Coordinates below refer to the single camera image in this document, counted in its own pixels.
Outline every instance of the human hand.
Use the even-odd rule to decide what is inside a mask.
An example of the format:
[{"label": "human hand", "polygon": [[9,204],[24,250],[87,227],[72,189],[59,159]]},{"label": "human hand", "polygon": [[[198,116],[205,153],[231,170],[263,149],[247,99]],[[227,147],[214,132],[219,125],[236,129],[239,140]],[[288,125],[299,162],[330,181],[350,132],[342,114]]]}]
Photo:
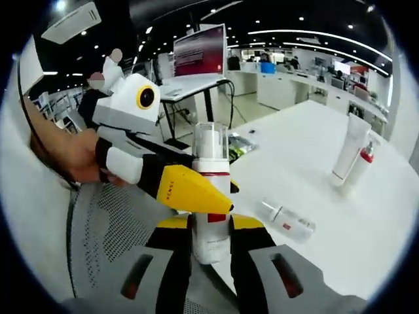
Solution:
[{"label": "human hand", "polygon": [[[93,129],[84,130],[72,135],[66,143],[66,168],[75,181],[80,183],[100,182],[100,168],[95,159],[95,148],[98,135]],[[122,179],[114,176],[108,170],[102,169],[109,182],[123,186]]]}]

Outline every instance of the small transparent bottle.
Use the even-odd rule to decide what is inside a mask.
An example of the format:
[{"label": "small transparent bottle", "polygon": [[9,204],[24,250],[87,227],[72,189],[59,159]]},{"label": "small transparent bottle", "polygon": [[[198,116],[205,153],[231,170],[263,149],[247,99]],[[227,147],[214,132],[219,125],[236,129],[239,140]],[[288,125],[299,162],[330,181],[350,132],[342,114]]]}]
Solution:
[{"label": "small transparent bottle", "polygon": [[290,239],[305,243],[316,231],[316,225],[292,210],[264,199],[259,205],[261,218],[269,220],[278,231]]}]

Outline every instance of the air conditioner unit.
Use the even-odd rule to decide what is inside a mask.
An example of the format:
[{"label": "air conditioner unit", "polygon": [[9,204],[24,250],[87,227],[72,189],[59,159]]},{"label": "air conditioner unit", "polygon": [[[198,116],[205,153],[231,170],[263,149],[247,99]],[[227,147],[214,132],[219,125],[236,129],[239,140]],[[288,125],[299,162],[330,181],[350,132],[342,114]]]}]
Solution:
[{"label": "air conditioner unit", "polygon": [[57,44],[64,44],[100,22],[101,18],[95,4],[89,2],[52,24],[41,37]]}]

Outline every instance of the gray chair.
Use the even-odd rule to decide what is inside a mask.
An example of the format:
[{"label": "gray chair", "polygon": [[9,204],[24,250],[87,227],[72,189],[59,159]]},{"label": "gray chair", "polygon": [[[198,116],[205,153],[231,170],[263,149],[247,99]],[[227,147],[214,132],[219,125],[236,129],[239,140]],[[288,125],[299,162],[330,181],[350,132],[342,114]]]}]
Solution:
[{"label": "gray chair", "polygon": [[369,93],[358,86],[355,86],[354,95],[358,98],[361,98],[363,101],[369,100]]},{"label": "gray chair", "polygon": [[339,80],[337,78],[332,77],[332,86],[343,90],[343,80]]}]

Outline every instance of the white bottle with red band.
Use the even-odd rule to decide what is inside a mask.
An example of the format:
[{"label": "white bottle with red band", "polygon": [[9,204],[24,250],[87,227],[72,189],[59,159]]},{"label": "white bottle with red band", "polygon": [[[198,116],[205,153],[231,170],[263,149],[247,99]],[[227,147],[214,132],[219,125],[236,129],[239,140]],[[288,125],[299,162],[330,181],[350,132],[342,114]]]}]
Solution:
[{"label": "white bottle with red band", "polygon": [[379,143],[379,142],[375,141],[374,139],[371,139],[368,146],[361,149],[361,152],[359,153],[359,156],[357,157],[348,176],[346,177],[344,184],[340,187],[340,191],[345,196],[349,196],[354,191],[354,188],[358,184],[360,178],[362,178],[366,170],[373,163],[374,161],[373,143]]},{"label": "white bottle with red band", "polygon": [[[192,151],[196,160],[192,168],[201,173],[226,196],[230,195],[227,128],[213,122],[194,128]],[[201,264],[212,264],[230,254],[230,215],[194,213],[192,249]]]}]

